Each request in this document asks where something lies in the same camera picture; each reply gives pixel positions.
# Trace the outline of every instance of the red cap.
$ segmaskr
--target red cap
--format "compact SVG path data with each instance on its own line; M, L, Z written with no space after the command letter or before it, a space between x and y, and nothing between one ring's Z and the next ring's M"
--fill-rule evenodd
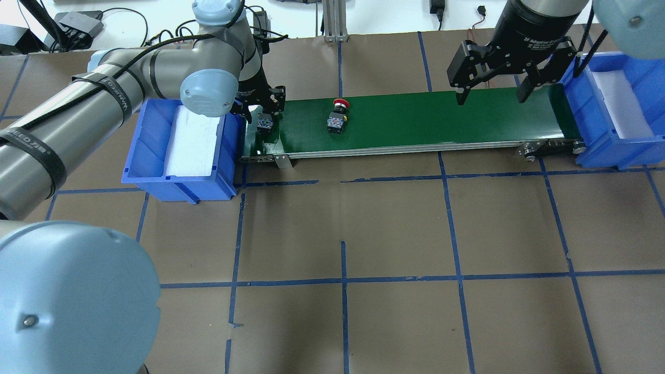
M351 107L351 104L348 101L344 100L343 98L336 98L333 102L335 103L335 105L342 104L347 108Z

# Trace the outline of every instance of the green conveyor belt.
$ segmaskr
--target green conveyor belt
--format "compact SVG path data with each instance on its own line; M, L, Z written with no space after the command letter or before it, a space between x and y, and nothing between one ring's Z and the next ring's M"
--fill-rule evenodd
M255 125L247 125L242 159L494 148L580 137L561 85L543 87L525 104L517 102L515 89L476 90L464 106L452 91L347 99L344 134L326 130L332 99L289 101L273 134L258 134Z

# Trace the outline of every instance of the white wall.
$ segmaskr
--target white wall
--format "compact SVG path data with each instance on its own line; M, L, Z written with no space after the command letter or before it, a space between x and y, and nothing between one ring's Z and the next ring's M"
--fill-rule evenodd
M181 22L192 19L191 0L44 0L49 13L86 10L104 10L110 7L128 7L143 13L148 19L149 37L162 29L173 29ZM494 27L506 0L447 0L444 16L445 30L467 29L480 20L476 12L479 5L487 8L487 20L478 27ZM321 22L321 5L281 3L277 0L247 0L247 5L262 5L271 18L272 29L288 33L290 37L314 37ZM347 28L350 34L407 33L436 30L438 21L429 14L429 0L347 0ZM591 4L577 23L585 23ZM24 11L32 30L44 38L46 32ZM25 26L16 0L0 0L0 23ZM95 39L93 49L136 47L141 43L144 24L133 13L114 11L104 17L104 30Z

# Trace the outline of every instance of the white paper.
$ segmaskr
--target white paper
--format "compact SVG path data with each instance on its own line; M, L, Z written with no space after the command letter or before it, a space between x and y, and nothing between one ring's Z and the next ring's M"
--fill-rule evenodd
M616 133L621 139L651 138L654 132L644 117L640 102L623 70L592 72Z
M209 176L215 158L219 118L210 118L179 106L166 149L164 175Z

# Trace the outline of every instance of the blue bin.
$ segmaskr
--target blue bin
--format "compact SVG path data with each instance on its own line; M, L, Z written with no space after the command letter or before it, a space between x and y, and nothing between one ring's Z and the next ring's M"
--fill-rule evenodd
M620 138L592 72L623 71L654 136ZM585 168L626 169L665 160L665 60L638 60L622 53L597 53L584 73L562 81L587 151L577 158Z
M147 100L141 108L136 132L127 156L122 183L137 185L160 201L229 200L242 120L227 115L220 120L215 160L209 176L164 175L164 161L180 100Z

